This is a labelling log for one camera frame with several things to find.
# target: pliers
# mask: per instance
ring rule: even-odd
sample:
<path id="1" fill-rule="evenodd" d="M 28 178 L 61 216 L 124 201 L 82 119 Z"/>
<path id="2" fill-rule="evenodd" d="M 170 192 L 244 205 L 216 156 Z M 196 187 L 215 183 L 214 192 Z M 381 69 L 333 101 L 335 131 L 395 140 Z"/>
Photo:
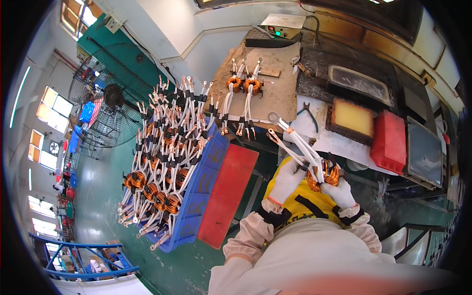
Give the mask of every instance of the pliers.
<path id="1" fill-rule="evenodd" d="M 298 115 L 300 115 L 304 110 L 306 110 L 306 111 L 308 112 L 308 114 L 310 114 L 310 117 L 312 118 L 313 123 L 315 123 L 316 133 L 318 133 L 318 123 L 316 123 L 315 117 L 313 116 L 312 112 L 310 112 L 310 103 L 308 103 L 308 104 L 303 103 L 303 109 L 301 109 L 301 110 L 296 114 L 297 117 L 298 117 Z"/>

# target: yellow shirt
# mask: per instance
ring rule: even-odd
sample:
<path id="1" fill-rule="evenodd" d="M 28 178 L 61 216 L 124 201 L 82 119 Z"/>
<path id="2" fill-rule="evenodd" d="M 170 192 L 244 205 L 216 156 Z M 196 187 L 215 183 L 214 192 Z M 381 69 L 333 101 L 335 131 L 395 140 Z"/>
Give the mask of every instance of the yellow shirt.
<path id="1" fill-rule="evenodd" d="M 267 190 L 264 194 L 264 199 L 269 196 L 270 192 L 274 188 L 275 177 L 277 177 L 280 167 L 290 161 L 291 158 L 292 157 L 288 157 L 283 160 L 280 166 L 278 167 L 277 171 L 275 171 L 274 177 L 267 185 Z M 310 200 L 313 204 L 320 208 L 323 213 L 328 215 L 330 221 L 344 227 L 339 218 L 333 213 L 333 207 L 336 206 L 336 203 L 327 194 L 316 193 L 312 191 L 308 187 L 306 178 L 304 178 L 302 182 L 298 185 L 298 187 L 295 189 L 295 191 L 283 203 L 283 207 L 287 208 L 290 212 L 292 212 L 292 216 L 284 224 L 280 225 L 278 228 L 275 228 L 274 231 L 277 231 L 283 228 L 284 226 L 289 225 L 290 223 L 300 219 L 316 218 L 316 216 L 310 211 L 310 209 L 305 207 L 305 205 L 295 201 L 295 198 L 298 195 Z"/>

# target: wall-mounted fan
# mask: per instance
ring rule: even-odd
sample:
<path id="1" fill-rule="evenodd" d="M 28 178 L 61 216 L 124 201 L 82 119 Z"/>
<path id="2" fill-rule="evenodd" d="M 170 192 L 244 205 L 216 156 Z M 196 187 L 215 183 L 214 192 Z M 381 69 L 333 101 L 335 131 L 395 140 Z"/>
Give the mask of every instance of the wall-mounted fan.
<path id="1" fill-rule="evenodd" d="M 49 151 L 51 152 L 51 154 L 57 156 L 57 154 L 59 153 L 59 145 L 58 145 L 58 143 L 52 142 L 52 143 L 49 145 Z"/>
<path id="2" fill-rule="evenodd" d="M 141 47 L 116 43 L 100 48 L 80 65 L 70 85 L 74 106 L 69 120 L 75 132 L 93 146 L 126 143 L 142 127 L 136 103 L 149 107 L 148 95 L 158 82 L 159 71 Z"/>

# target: white cotton glove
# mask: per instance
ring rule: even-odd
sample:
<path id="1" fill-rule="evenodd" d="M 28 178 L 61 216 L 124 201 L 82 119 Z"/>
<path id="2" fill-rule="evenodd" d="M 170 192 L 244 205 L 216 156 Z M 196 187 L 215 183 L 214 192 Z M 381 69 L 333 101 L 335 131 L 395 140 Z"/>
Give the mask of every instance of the white cotton glove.
<path id="1" fill-rule="evenodd" d="M 275 178 L 275 185 L 269 194 L 269 198 L 282 205 L 285 200 L 294 192 L 296 187 L 306 176 L 306 171 L 299 169 L 296 171 L 297 162 L 291 159 L 284 166 L 280 167 Z"/>
<path id="2" fill-rule="evenodd" d="M 341 208 L 341 210 L 354 207 L 356 202 L 351 194 L 351 186 L 347 181 L 340 177 L 338 185 L 330 185 L 326 182 L 321 184 L 321 192 L 327 194 Z"/>

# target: black strap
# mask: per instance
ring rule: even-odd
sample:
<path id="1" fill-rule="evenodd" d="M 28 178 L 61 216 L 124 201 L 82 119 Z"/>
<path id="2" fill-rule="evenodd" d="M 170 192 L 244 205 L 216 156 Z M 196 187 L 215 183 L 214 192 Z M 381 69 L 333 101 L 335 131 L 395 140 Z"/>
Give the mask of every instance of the black strap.
<path id="1" fill-rule="evenodd" d="M 303 198 L 302 196 L 298 195 L 295 198 L 295 201 L 299 202 L 300 204 L 304 205 L 306 208 L 308 208 L 317 218 L 325 218 L 329 219 L 328 215 L 323 213 L 318 206 L 313 204 L 310 200 L 307 198 Z"/>
<path id="2" fill-rule="evenodd" d="M 341 208 L 339 206 L 334 206 L 333 207 L 333 212 L 334 214 L 336 214 L 336 216 L 339 217 L 339 210 L 341 210 Z M 364 215 L 364 210 L 362 208 L 359 209 L 359 213 L 357 213 L 356 215 L 352 216 L 351 218 L 349 217 L 339 217 L 339 220 L 341 220 L 341 222 L 345 225 L 345 226 L 350 226 L 351 223 L 355 222 L 356 220 L 359 219 L 359 217 L 361 217 L 362 215 Z"/>
<path id="3" fill-rule="evenodd" d="M 292 212 L 290 212 L 287 208 L 282 210 L 281 214 L 276 214 L 274 212 L 267 212 L 261 206 L 256 211 L 259 215 L 264 218 L 265 223 L 270 223 L 274 226 L 274 228 L 278 228 L 280 225 L 285 223 L 290 217 L 292 217 Z"/>

